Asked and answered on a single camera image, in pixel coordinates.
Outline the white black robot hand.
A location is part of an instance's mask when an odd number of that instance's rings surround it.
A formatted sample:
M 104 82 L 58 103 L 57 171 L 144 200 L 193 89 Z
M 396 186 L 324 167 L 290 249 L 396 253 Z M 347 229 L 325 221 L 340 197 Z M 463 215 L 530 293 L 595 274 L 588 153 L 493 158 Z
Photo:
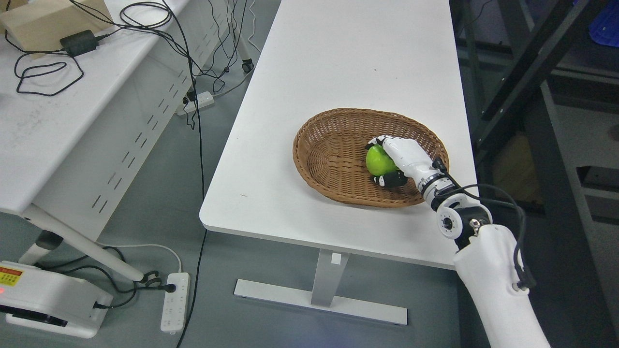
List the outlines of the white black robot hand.
M 400 187 L 404 178 L 410 178 L 420 190 L 431 180 L 442 176 L 434 168 L 432 160 L 420 144 L 411 138 L 382 135 L 371 139 L 365 145 L 367 154 L 378 151 L 390 158 L 395 169 L 375 171 L 373 181 L 381 187 Z

